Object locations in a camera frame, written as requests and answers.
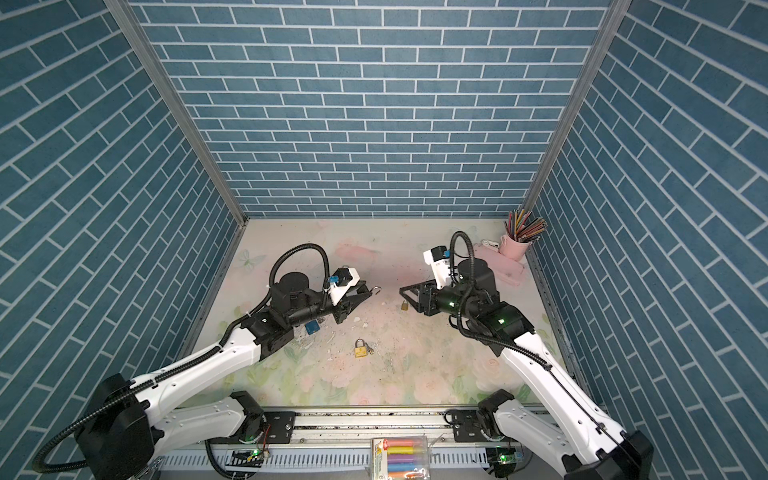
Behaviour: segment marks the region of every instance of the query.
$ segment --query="table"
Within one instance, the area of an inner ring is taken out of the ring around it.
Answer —
[[[427,317],[413,308],[402,310],[399,288],[432,277],[422,252],[447,246],[456,230],[480,243],[498,241],[504,226],[500,220],[485,219],[251,220],[196,351],[217,341],[229,322],[261,301],[275,260],[301,243],[321,245],[331,272],[342,265],[355,267],[369,288],[380,286],[381,291],[340,325],[329,317],[314,335],[296,329],[296,338],[279,352],[229,375],[184,406],[212,402],[237,390],[248,391],[262,406],[460,405],[476,403],[497,389],[507,389],[522,402],[538,402],[487,346],[452,329],[447,315]],[[463,244],[457,251],[465,251]],[[306,273],[310,287],[319,289],[323,266],[316,251],[291,257],[277,279],[294,270]],[[562,364],[528,269],[518,286],[497,279],[497,287],[502,300],[528,317]],[[356,359],[358,338],[375,352]]]

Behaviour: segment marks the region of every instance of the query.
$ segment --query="plastic package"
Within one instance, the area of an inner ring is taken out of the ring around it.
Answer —
[[[429,446],[425,436],[373,439],[371,458],[371,480],[429,478]]]

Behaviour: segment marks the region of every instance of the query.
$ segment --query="pencil holder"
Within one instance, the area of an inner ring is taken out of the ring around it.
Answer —
[[[498,246],[498,252],[507,258],[511,258],[516,262],[525,257],[525,251],[528,249],[530,243],[515,242],[506,233],[502,235],[502,243]]]

